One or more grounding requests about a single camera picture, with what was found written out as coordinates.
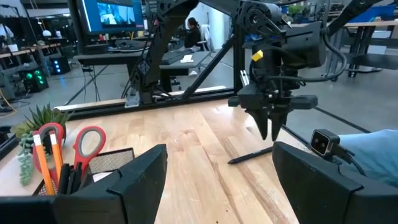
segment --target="concrete floor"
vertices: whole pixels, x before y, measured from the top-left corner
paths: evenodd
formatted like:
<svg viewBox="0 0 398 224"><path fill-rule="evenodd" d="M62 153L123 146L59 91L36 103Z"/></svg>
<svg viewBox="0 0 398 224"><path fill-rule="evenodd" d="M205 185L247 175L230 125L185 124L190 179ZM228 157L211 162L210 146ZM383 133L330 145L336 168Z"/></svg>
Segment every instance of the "concrete floor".
<svg viewBox="0 0 398 224"><path fill-rule="evenodd" d="M246 68L249 67L250 51L246 51ZM201 87L224 85L233 86L233 50L222 59ZM96 72L103 66L96 66ZM303 77L319 77L322 68L305 69L300 71ZM295 95L317 95L319 107L343 119L370 131L380 129L398 129L398 101L394 90L398 85L396 72L383 70L379 73L359 74L355 79L347 78L346 73L340 76L336 83L312 83L295 91ZM186 89L197 76L178 77L182 89ZM81 69L75 68L66 75L49 78L50 88L34 93L24 101L29 106L18 108L17 114L7 118L0 118L1 125L13 125L24 120L29 115L29 107L43 106L50 103L52 106L64 105L91 77L83 76ZM110 65L96 78L101 100L117 99L121 96L127 81L127 68L123 65ZM87 86L71 104L95 101L95 86ZM309 140L314 129L327 128L336 134L360 133L357 129L348 126L317 110L293 111L288 118L288 127Z"/></svg>

